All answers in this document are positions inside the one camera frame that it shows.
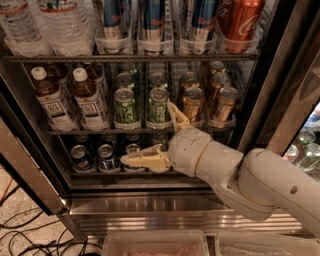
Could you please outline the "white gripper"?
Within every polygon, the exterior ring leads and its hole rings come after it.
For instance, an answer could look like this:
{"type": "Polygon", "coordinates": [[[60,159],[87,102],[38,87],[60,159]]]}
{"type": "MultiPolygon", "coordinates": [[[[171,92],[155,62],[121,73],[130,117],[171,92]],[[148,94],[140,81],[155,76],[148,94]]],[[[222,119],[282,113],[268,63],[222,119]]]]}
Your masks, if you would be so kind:
{"type": "Polygon", "coordinates": [[[154,145],[123,155],[120,161],[131,167],[164,169],[172,166],[176,171],[193,177],[201,154],[212,141],[211,136],[191,127],[189,119],[171,101],[167,102],[167,110],[177,132],[169,141],[168,153],[160,145],[154,145]]]}

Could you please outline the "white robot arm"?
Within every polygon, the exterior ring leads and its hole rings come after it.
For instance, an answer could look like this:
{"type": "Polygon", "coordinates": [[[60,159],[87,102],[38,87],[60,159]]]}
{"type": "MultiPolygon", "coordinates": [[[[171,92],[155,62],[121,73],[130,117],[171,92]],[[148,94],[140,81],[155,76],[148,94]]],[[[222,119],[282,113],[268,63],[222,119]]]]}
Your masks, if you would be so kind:
{"type": "Polygon", "coordinates": [[[193,127],[167,104],[175,133],[168,150],[151,146],[120,161],[131,167],[172,167],[206,182],[216,196],[238,214],[254,220],[269,218],[281,208],[314,236],[320,237],[320,184],[281,156],[262,148],[243,154],[193,127]]]}

